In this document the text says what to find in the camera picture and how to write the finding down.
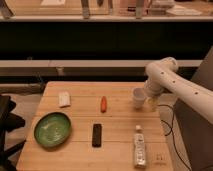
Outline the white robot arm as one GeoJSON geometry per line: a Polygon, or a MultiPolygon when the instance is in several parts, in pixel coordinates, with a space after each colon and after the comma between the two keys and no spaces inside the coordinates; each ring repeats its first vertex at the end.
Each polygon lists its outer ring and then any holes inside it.
{"type": "Polygon", "coordinates": [[[153,98],[168,89],[213,124],[213,90],[184,79],[177,70],[178,62],[173,57],[149,63],[145,69],[148,76],[144,84],[145,94],[153,98]]]}

